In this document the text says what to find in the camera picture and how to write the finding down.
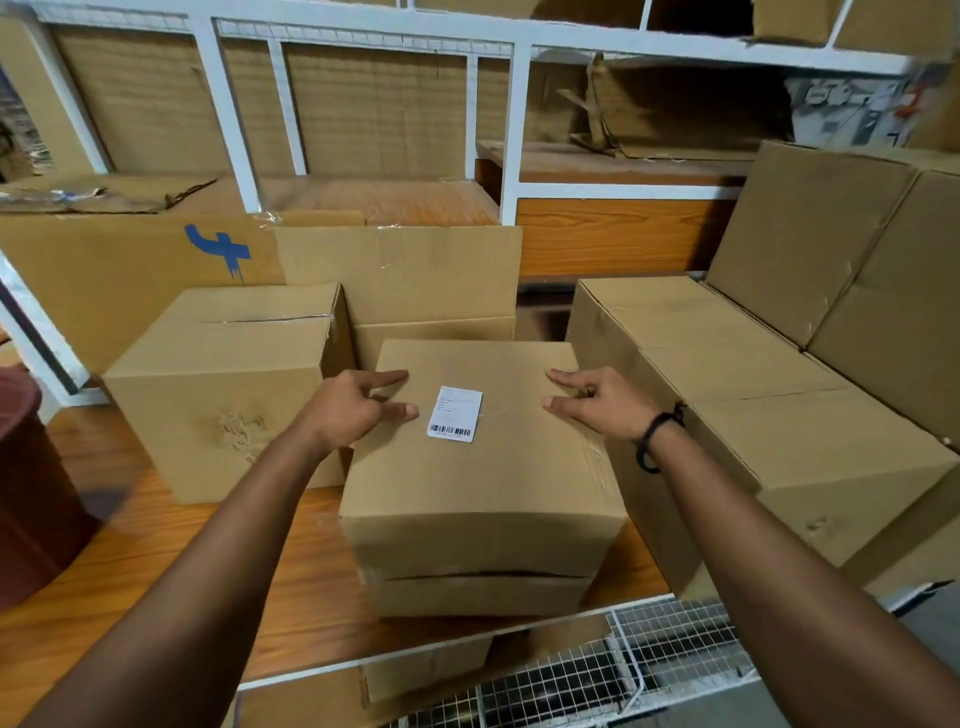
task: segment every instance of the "paper sign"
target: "paper sign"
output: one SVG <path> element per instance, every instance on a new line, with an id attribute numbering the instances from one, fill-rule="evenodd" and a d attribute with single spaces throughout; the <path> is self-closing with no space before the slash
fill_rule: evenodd
<path id="1" fill-rule="evenodd" d="M 483 392 L 441 387 L 426 433 L 430 437 L 472 443 L 482 399 Z"/>

